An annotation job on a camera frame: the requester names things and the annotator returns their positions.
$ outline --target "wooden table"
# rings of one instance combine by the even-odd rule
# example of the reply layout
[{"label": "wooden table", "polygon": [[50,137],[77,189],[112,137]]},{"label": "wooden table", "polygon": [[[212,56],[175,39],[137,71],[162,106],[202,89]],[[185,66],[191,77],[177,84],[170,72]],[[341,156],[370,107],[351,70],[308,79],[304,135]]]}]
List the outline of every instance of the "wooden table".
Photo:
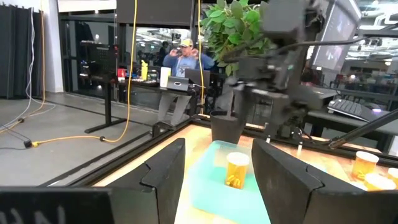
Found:
[{"label": "wooden table", "polygon": [[[226,220],[224,218],[218,217],[216,215],[204,212],[202,210],[193,208],[190,202],[190,196],[188,191],[188,183],[187,183],[187,175],[189,168],[203,155],[208,146],[211,144],[211,129],[204,128],[201,126],[189,125],[185,129],[181,130],[177,134],[168,138],[166,141],[160,143],[156,147],[147,151],[142,156],[137,159],[131,161],[129,164],[115,171],[111,175],[107,176],[107,178],[99,181],[94,186],[95,187],[105,187],[118,178],[126,175],[128,172],[132,171],[143,162],[148,160],[154,154],[158,153],[165,146],[176,140],[177,138],[185,138],[185,177],[184,183],[181,190],[180,201],[178,203],[177,216],[175,219],[175,223],[234,223],[232,221]],[[246,136],[241,136],[239,140],[239,145],[247,147],[251,149],[253,138],[249,138]],[[323,166],[326,168],[327,172],[335,177],[346,181],[351,182],[354,179],[351,177],[350,173],[353,166],[353,160],[345,159],[338,156],[332,156],[328,154],[323,154],[320,152],[309,151],[306,149],[302,149],[301,153],[297,153],[297,148],[281,146],[278,144],[273,144],[278,147],[280,150],[283,150],[290,155],[299,158],[302,161],[305,161],[310,164]],[[386,174],[386,167],[377,167],[376,172],[381,174]]]}]

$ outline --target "baseball cap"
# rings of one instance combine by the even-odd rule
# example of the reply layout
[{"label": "baseball cap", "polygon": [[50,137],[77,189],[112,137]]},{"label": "baseball cap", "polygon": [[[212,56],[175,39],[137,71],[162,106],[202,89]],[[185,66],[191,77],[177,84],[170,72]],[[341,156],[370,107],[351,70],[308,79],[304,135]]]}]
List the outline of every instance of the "baseball cap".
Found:
[{"label": "baseball cap", "polygon": [[193,41],[191,39],[183,39],[181,40],[181,47],[192,47],[193,46]]}]

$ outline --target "laptop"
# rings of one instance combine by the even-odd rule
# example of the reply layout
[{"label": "laptop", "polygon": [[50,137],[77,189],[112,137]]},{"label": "laptop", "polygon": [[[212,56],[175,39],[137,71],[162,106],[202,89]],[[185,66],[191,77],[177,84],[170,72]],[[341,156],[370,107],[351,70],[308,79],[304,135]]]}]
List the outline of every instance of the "laptop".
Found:
[{"label": "laptop", "polygon": [[[185,69],[185,78],[190,79],[193,84],[201,86],[200,70]],[[203,84],[205,88],[210,86],[210,71],[203,71]]]},{"label": "laptop", "polygon": [[167,89],[169,90],[188,91],[188,88],[189,78],[169,77],[167,80]]}]

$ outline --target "black curtain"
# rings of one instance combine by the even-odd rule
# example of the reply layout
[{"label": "black curtain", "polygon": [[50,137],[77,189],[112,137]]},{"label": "black curtain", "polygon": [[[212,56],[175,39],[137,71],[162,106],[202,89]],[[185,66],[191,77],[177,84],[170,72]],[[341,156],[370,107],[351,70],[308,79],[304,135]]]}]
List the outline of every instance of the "black curtain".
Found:
[{"label": "black curtain", "polygon": [[34,64],[32,96],[42,90],[42,23],[41,14],[15,6],[0,6],[0,98],[27,98],[29,65],[32,62],[32,29]]}]

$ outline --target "light blue tray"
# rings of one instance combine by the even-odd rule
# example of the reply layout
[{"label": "light blue tray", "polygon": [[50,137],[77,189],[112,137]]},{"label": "light blue tray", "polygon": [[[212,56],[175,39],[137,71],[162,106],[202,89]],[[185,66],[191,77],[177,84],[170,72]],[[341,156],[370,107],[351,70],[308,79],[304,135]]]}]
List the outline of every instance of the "light blue tray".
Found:
[{"label": "light blue tray", "polygon": [[226,155],[230,152],[242,152],[251,158],[248,148],[214,141],[191,167],[188,179],[192,205],[238,223],[270,223],[252,164],[242,190],[225,185]]}]

